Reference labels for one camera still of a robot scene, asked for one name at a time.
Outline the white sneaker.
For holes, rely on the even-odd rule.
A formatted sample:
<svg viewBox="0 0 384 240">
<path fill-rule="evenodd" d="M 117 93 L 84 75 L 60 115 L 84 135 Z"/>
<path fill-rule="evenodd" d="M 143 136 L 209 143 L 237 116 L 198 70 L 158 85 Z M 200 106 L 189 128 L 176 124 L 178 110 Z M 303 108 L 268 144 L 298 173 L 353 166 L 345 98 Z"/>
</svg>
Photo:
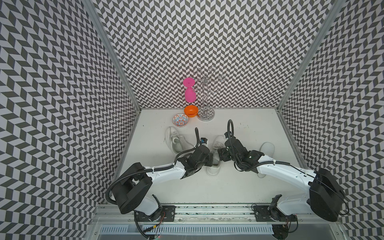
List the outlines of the white sneaker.
<svg viewBox="0 0 384 240">
<path fill-rule="evenodd" d="M 221 161 L 218 153 L 219 149 L 225 149 L 226 138 L 224 135 L 217 136 L 214 140 L 211 154 L 213 157 L 213 163 L 211 167 L 207 167 L 206 172 L 209 176 L 217 176 L 220 172 Z"/>
<path fill-rule="evenodd" d="M 165 132 L 165 142 L 174 155 L 190 150 L 194 146 L 184 136 L 180 135 L 174 127 L 168 127 Z"/>
</svg>

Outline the white shoe insole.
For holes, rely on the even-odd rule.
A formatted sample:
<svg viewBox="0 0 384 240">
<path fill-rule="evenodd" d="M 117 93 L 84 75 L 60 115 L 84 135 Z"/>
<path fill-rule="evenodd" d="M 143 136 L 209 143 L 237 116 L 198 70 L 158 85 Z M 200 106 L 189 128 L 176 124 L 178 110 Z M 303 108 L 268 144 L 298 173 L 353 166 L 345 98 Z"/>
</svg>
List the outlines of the white shoe insole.
<svg viewBox="0 0 384 240">
<path fill-rule="evenodd" d="M 266 156 L 269 156 L 269 157 L 273 157 L 274 156 L 274 153 L 275 153 L 275 145 L 270 143 L 270 142 L 265 142 L 262 144 L 261 148 L 260 148 L 260 152 L 264 153 Z M 258 172 L 258 177 L 259 178 L 264 178 L 266 176 L 266 174 L 264 174 L 263 172 Z"/>
</svg>

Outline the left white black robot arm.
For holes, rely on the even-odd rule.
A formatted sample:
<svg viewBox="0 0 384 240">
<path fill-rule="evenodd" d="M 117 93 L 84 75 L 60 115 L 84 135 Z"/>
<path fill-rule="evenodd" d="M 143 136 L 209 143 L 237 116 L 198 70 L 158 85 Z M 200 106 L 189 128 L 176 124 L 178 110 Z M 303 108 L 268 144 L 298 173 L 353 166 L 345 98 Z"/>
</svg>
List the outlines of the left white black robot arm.
<svg viewBox="0 0 384 240">
<path fill-rule="evenodd" d="M 145 168 L 141 163 L 135 163 L 107 188 L 106 201 L 117 205 L 121 214 L 135 212 L 151 222 L 157 221 L 163 213 L 163 206 L 155 195 L 148 195 L 150 188 L 188 178 L 212 162 L 209 148 L 200 145 L 181 152 L 169 165 Z"/>
</svg>

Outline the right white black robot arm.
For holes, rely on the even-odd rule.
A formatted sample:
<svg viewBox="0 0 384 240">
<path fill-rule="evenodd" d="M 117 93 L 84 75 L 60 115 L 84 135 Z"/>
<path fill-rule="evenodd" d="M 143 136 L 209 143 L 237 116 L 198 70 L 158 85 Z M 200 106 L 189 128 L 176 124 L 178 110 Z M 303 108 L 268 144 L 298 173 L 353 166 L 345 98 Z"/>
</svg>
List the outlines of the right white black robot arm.
<svg viewBox="0 0 384 240">
<path fill-rule="evenodd" d="M 277 161 L 273 159 L 274 152 L 275 146 L 269 142 L 263 143 L 258 151 L 248 151 L 235 137 L 227 140 L 219 137 L 213 147 L 215 159 L 233 161 L 240 172 L 253 172 L 259 178 L 271 176 L 302 191 L 291 196 L 276 196 L 270 211 L 278 210 L 285 216 L 315 214 L 328 222 L 337 222 L 347 203 L 336 177 L 326 169 L 314 171 Z"/>
</svg>

